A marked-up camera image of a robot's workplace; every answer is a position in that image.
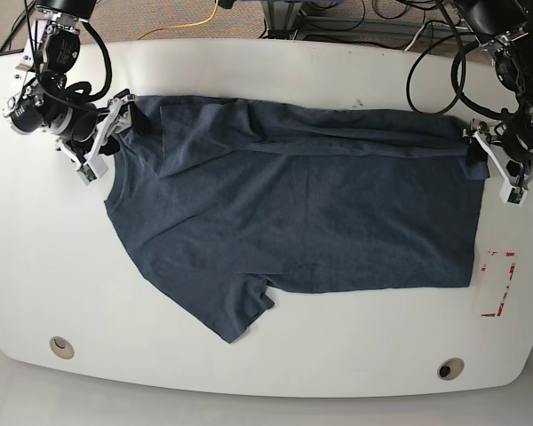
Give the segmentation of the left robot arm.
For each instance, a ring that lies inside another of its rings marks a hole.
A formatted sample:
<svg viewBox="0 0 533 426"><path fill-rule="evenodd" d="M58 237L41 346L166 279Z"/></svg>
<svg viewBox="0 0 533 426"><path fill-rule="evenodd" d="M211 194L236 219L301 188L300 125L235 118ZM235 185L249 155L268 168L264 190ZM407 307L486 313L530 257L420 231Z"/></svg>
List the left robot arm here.
<svg viewBox="0 0 533 426"><path fill-rule="evenodd" d="M459 99L474 112L497 121L500 143L509 157L505 171L512 184L526 188L533 179L533 1L455 1L458 14L475 37L453 59L451 83ZM484 48L494 60L501 84L513 92L517 109L493 111L464 94L457 75L466 55Z"/></svg>

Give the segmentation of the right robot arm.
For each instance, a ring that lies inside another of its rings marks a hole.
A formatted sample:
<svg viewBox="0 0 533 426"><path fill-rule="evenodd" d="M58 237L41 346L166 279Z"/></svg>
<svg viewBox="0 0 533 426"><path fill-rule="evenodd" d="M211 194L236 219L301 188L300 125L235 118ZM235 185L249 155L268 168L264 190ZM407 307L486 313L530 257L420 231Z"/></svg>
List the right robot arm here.
<svg viewBox="0 0 533 426"><path fill-rule="evenodd" d="M140 136L152 130L137 106L137 97L124 90L104 107L95 104L109 92L113 80L107 46L92 27L93 1L32 1L24 4L17 22L28 40L13 74L14 93L4 106L4 118L22 135L37 130L55 136L55 147L91 182L107 171L105 157L119 149L117 135L133 130ZM99 46L105 79L99 91L90 83L68 84L76 64L80 32L85 30Z"/></svg>

